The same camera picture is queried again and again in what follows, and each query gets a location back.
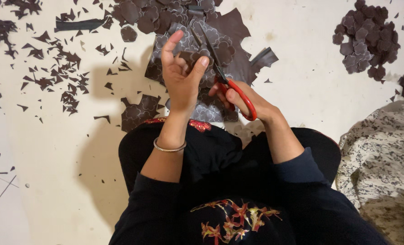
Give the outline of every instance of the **silver bangle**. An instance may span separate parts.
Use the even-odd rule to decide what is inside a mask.
[[[157,138],[154,140],[154,147],[157,148],[157,149],[160,150],[160,151],[163,151],[163,152],[177,152],[177,151],[183,150],[183,149],[187,146],[187,142],[184,140],[184,141],[183,141],[183,145],[182,145],[181,147],[179,147],[179,148],[176,148],[176,149],[163,149],[163,148],[159,147],[159,146],[156,144],[156,142],[158,141],[158,138],[159,138],[159,137],[157,137]]]

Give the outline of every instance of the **hand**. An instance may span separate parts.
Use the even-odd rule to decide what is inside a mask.
[[[206,56],[200,57],[188,74],[186,61],[179,58],[179,54],[173,57],[173,49],[182,37],[183,32],[179,30],[169,38],[161,51],[161,62],[164,82],[170,96],[170,112],[190,115],[196,105],[199,83],[208,67],[209,59]]]
[[[269,121],[276,114],[279,114],[279,109],[266,101],[263,97],[257,94],[249,85],[242,81],[233,81],[237,86],[241,88],[241,90],[246,94],[249,100],[252,102],[255,107],[257,117],[262,121]],[[214,96],[217,94],[218,98],[225,104],[225,107],[229,109],[230,105],[227,103],[228,101],[234,105],[236,105],[244,114],[249,115],[249,109],[247,108],[244,101],[241,99],[240,95],[233,89],[228,89],[225,95],[221,92],[219,87],[219,83],[214,84],[214,86],[209,91],[209,96]]]

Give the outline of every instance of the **scissors blade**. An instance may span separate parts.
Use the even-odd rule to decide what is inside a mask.
[[[214,47],[212,46],[211,42],[209,41],[208,36],[206,35],[205,31],[203,30],[202,25],[199,22],[198,22],[198,24],[201,27],[202,33],[206,40],[206,46],[208,47],[208,51],[211,53],[211,56],[214,59],[214,70],[218,75],[220,75],[220,77],[221,77],[221,79],[219,79],[220,82],[223,84],[228,84],[225,73],[223,72],[223,69],[221,68],[220,60],[218,59],[217,53],[214,50]]]
[[[190,30],[191,30],[191,33],[192,33],[193,36],[194,36],[194,39],[196,40],[196,43],[199,45],[199,47],[202,46],[202,41],[201,41],[201,39],[199,38],[199,36],[197,35],[197,33],[194,31],[194,29],[193,29],[192,26],[190,26]]]

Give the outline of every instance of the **red floral embroidery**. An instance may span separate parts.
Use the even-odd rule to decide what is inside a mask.
[[[147,123],[147,124],[163,123],[166,121],[166,119],[167,119],[167,117],[159,117],[159,118],[145,120],[144,123]],[[208,122],[199,122],[199,121],[190,119],[188,121],[188,125],[199,130],[199,132],[205,132],[205,130],[211,131],[211,124]]]
[[[231,217],[228,216],[225,207],[230,206],[236,213]],[[265,225],[265,222],[262,220],[263,215],[266,217],[270,217],[275,215],[279,220],[282,220],[277,214],[280,212],[275,209],[267,209],[264,208],[248,208],[248,203],[244,203],[242,207],[235,204],[232,200],[226,199],[221,201],[214,201],[210,203],[205,203],[204,205],[195,207],[191,210],[194,212],[201,208],[221,208],[226,214],[226,222],[223,224],[223,229],[226,235],[221,236],[220,224],[216,226],[214,229],[212,226],[209,226],[209,222],[206,224],[201,223],[202,226],[202,239],[205,241],[205,237],[214,237],[214,245],[218,245],[219,241],[222,241],[225,244],[228,244],[232,239],[237,241],[238,239],[243,239],[243,236],[246,235],[246,232],[249,230],[244,229],[244,221],[252,227],[252,231],[258,232],[259,228]],[[240,218],[240,222],[235,222],[235,218]]]

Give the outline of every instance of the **patterned cloth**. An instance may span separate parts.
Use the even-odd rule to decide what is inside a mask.
[[[404,244],[404,104],[378,109],[341,138],[337,188],[394,244]]]

